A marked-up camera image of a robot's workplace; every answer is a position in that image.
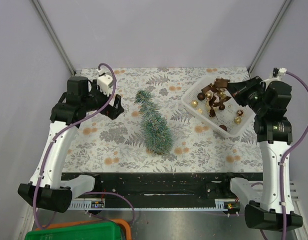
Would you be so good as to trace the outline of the brown ribbon gold berry garland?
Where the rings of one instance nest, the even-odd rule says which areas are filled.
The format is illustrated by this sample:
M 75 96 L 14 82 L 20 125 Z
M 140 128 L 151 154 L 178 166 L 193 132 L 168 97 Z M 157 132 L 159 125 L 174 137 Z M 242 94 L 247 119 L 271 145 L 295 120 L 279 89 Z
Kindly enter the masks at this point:
M 206 96 L 204 100 L 206 100 L 205 106 L 209 117 L 214 118 L 216 110 L 223 111 L 226 108 L 225 102 L 231 99 L 225 93 L 228 83 L 230 83 L 229 79 L 216 78 L 213 83 L 201 89 L 201 93 Z

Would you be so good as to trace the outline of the white plastic basket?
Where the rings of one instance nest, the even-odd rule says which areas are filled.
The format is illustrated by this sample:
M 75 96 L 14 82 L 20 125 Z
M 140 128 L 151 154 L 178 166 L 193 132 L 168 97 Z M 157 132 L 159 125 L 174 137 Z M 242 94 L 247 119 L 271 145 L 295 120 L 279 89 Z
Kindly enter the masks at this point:
M 215 87 L 216 78 L 198 79 L 181 97 L 186 110 L 225 138 L 239 137 L 252 127 L 255 114 L 242 107 L 225 88 Z

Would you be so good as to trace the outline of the small frosted christmas tree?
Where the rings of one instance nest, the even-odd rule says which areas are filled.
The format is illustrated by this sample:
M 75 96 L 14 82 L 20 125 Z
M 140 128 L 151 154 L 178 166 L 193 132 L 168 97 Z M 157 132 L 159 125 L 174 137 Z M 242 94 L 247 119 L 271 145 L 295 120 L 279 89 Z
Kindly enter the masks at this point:
M 146 148 L 157 155 L 169 153 L 173 147 L 173 134 L 153 94 L 139 90 L 134 102 L 140 105 L 140 127 Z

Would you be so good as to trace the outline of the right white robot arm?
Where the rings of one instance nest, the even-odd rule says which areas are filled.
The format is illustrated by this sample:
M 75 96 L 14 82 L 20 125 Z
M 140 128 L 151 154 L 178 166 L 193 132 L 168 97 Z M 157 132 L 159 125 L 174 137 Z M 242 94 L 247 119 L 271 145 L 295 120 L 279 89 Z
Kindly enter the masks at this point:
M 226 87 L 238 105 L 248 106 L 256 115 L 254 131 L 263 160 L 263 190 L 259 194 L 247 179 L 235 177 L 221 185 L 227 198 L 236 195 L 251 229 L 291 231 L 302 227 L 303 218 L 295 213 L 290 193 L 289 154 L 293 141 L 292 125 L 285 117 L 292 98 L 292 87 L 260 77 L 229 83 Z

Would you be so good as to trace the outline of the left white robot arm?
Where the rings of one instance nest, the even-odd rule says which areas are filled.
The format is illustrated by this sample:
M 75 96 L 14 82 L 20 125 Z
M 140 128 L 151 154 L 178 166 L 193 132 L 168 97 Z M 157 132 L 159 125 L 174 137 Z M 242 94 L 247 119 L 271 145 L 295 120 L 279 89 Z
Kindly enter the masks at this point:
M 30 206 L 64 213 L 83 193 L 92 198 L 101 195 L 102 185 L 92 175 L 81 174 L 67 181 L 61 180 L 61 175 L 67 151 L 87 113 L 101 113 L 111 120 L 123 113 L 121 96 L 110 94 L 113 85 L 113 77 L 105 73 L 94 80 L 73 76 L 67 81 L 66 92 L 51 110 L 40 162 L 29 182 L 20 184 L 17 190 Z

